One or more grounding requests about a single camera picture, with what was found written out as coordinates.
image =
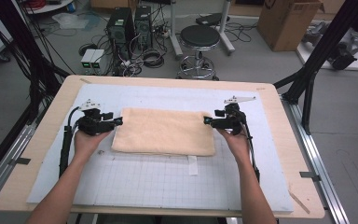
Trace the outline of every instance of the beige towel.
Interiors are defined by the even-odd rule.
[[[122,152],[214,155],[213,129],[206,112],[123,108],[112,149]]]

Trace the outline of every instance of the wooden table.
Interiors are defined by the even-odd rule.
[[[232,91],[257,91],[262,99],[268,125],[277,148],[286,183],[294,205],[291,214],[278,214],[276,217],[324,217],[318,192],[310,178],[302,178],[299,172],[309,169],[301,154],[298,142],[284,112],[275,88],[266,83],[224,82],[185,79],[139,78],[139,77],[88,77],[70,76],[64,83],[48,112],[41,121],[22,157],[31,159],[28,165],[17,164],[0,192],[0,210],[32,211],[34,204],[26,202],[36,180],[41,162],[54,141],[60,126],[73,104],[82,85],[114,84],[123,86],[203,88]],[[185,210],[161,208],[129,208],[111,206],[74,205],[72,212],[107,214],[149,214],[240,217],[238,211]]]

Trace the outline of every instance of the round stool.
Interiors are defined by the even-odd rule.
[[[183,46],[195,50],[195,54],[186,56],[180,62],[180,72],[176,78],[182,78],[181,74],[185,74],[192,78],[213,76],[212,80],[219,80],[215,75],[213,62],[202,56],[203,51],[217,46],[220,41],[219,32],[206,25],[192,25],[182,30],[179,41]]]

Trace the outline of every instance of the human hand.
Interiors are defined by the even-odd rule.
[[[244,132],[233,135],[226,130],[216,129],[226,139],[231,153],[234,155],[237,163],[250,162],[249,143]]]
[[[82,161],[86,163],[95,149],[97,149],[98,145],[100,145],[101,141],[108,134],[110,134],[110,132],[91,136],[82,131],[77,131],[75,133],[74,161]]]

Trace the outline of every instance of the gray floor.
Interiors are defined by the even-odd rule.
[[[177,32],[194,24],[195,18],[196,16],[189,16],[178,19]],[[51,20],[42,18],[41,21],[53,30],[57,28],[56,24],[47,25]],[[233,21],[242,25],[256,22],[255,19],[240,18],[232,18],[231,22]],[[90,43],[95,35],[103,35],[104,27],[105,21],[99,20],[88,31],[58,30],[48,35],[48,40],[71,68],[77,74],[82,74],[78,49],[81,45]],[[302,66],[295,52],[272,52],[256,29],[245,33],[252,41],[233,42],[236,51],[231,56],[227,56],[223,46],[204,53],[204,56],[214,62],[221,81],[274,83],[292,75]],[[176,76],[178,62],[173,55],[171,43],[166,43],[169,51],[164,56],[165,64],[158,69],[144,68],[138,77]],[[191,54],[190,50],[183,50],[184,54]],[[57,55],[53,54],[53,58],[59,67],[67,70]],[[29,82],[15,62],[0,63],[0,143],[27,106],[28,88]],[[286,90],[287,87],[284,87],[279,92]],[[324,69],[319,72],[314,87],[310,130],[349,221],[358,223],[358,72]],[[0,212],[0,223],[23,223],[27,216],[26,213]],[[82,223],[90,221],[88,216]],[[282,218],[281,223],[326,224],[333,221],[326,212],[323,219]]]

